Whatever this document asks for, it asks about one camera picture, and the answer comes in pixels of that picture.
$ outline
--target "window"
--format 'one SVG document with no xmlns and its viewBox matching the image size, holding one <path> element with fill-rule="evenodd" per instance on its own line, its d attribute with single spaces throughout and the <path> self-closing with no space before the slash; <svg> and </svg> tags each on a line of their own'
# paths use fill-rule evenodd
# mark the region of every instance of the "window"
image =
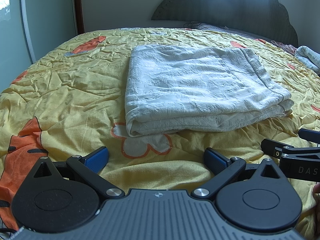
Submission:
<svg viewBox="0 0 320 240">
<path fill-rule="evenodd" d="M 10 20 L 9 0 L 0 0 L 0 22 L 3 20 Z"/>
</svg>

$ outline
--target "circular black cover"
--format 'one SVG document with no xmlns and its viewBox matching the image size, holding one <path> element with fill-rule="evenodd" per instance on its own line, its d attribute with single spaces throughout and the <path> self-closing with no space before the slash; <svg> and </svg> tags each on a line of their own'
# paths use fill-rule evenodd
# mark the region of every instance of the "circular black cover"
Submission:
<svg viewBox="0 0 320 240">
<path fill-rule="evenodd" d="M 99 197 L 91 187 L 65 179 L 45 182 L 30 183 L 28 190 L 15 195 L 12 214 L 18 225 L 23 221 L 37 232 L 59 233 L 83 225 L 98 210 Z"/>
<path fill-rule="evenodd" d="M 222 188 L 216 207 L 231 223 L 255 232 L 279 232 L 294 227 L 301 200 L 288 181 L 246 180 Z"/>
</svg>

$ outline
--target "pillow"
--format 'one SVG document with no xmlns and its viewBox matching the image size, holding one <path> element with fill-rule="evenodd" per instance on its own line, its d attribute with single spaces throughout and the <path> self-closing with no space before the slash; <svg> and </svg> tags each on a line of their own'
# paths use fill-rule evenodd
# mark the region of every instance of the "pillow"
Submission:
<svg viewBox="0 0 320 240">
<path fill-rule="evenodd" d="M 229 29 L 228 27 L 218 27 L 210 24 L 205 24 L 205 23 L 190 23 L 188 24 L 188 27 L 191 29 L 196 29 L 196 30 L 207 30 L 207 31 L 215 31 L 215 32 L 224 32 L 224 33 L 231 33 L 231 34 L 237 34 L 239 36 L 249 38 L 249 39 L 263 39 L 267 42 L 271 42 L 270 38 L 266 38 L 257 34 L 245 32 L 242 30 L 236 30 L 236 29 Z"/>
</svg>

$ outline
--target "blue gripper pad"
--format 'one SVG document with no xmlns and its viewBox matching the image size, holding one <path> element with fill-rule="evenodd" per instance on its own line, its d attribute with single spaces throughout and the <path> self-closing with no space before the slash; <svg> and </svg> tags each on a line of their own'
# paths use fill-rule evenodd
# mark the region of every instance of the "blue gripper pad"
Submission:
<svg viewBox="0 0 320 240">
<path fill-rule="evenodd" d="M 219 174 L 221 171 L 231 165 L 231 161 L 228 158 L 212 148 L 207 148 L 204 151 L 203 159 L 204 165 L 206 165 L 214 175 Z"/>
<path fill-rule="evenodd" d="M 93 151 L 92 153 L 82 157 L 81 162 L 84 164 L 84 166 L 88 167 L 93 172 L 98 173 L 107 165 L 108 160 L 108 149 L 103 146 Z"/>
</svg>

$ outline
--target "gray ribbed panel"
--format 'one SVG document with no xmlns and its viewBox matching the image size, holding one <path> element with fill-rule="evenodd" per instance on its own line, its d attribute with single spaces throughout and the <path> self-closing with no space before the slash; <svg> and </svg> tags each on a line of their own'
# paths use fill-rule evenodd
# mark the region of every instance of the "gray ribbed panel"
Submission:
<svg viewBox="0 0 320 240">
<path fill-rule="evenodd" d="M 263 236 L 239 231 L 215 212 L 211 202 L 195 200 L 185 190 L 133 189 L 108 200 L 81 228 L 58 234 L 21 230 L 14 240 L 303 240 L 294 230 Z"/>
</svg>

